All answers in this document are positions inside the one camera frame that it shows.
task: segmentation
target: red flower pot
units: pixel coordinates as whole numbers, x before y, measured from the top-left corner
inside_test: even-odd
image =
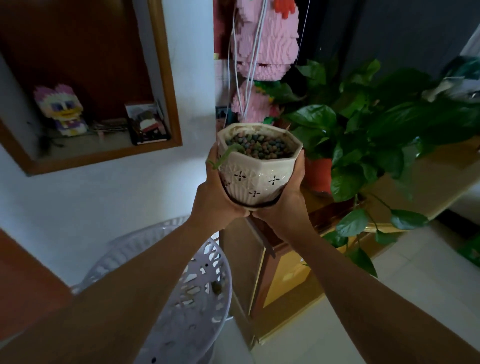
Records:
[[[307,186],[318,193],[331,194],[332,184],[332,160],[305,158],[305,179]]]

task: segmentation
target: person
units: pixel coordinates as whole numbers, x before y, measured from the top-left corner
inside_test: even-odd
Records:
[[[214,146],[209,160],[216,155]],[[191,257],[215,232],[249,215],[230,201],[218,172],[206,165],[206,182],[182,226],[14,339],[0,351],[0,363],[132,363]],[[459,336],[318,236],[300,193],[304,173],[302,152],[279,201],[253,215],[308,263],[363,359],[480,363],[480,353]]]

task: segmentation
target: wooden niche frame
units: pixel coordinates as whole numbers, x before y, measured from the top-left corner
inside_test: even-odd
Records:
[[[136,154],[149,153],[156,150],[175,148],[182,146],[180,121],[177,108],[177,98],[173,84],[170,54],[168,52],[167,31],[165,28],[165,17],[161,0],[148,0],[148,8],[155,38],[156,54],[162,75],[162,83],[165,94],[165,101],[170,122],[171,139],[161,143],[143,144],[140,146],[129,146],[110,151],[88,154],[67,159],[58,160],[33,160],[24,151],[20,143],[15,139],[11,131],[0,119],[0,144],[15,160],[15,162],[29,175],[67,170],[70,168],[87,166],[90,164],[105,162],[107,160],[119,159]]]

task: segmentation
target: white ceramic pot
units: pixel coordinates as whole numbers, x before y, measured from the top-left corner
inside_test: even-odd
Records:
[[[303,144],[284,129],[266,124],[236,123],[217,134],[220,156],[228,149],[226,140],[238,133],[283,137],[288,148],[293,151],[290,158],[269,160],[233,152],[219,168],[223,185],[233,201],[252,209],[267,206],[280,195],[283,186],[290,180]]]

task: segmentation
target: person's left hand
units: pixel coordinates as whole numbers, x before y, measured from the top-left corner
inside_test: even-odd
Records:
[[[206,227],[215,233],[226,228],[236,218],[250,215],[244,207],[233,203],[225,192],[220,175],[213,169],[216,163],[218,145],[214,144],[207,158],[207,180],[197,188],[190,221]]]

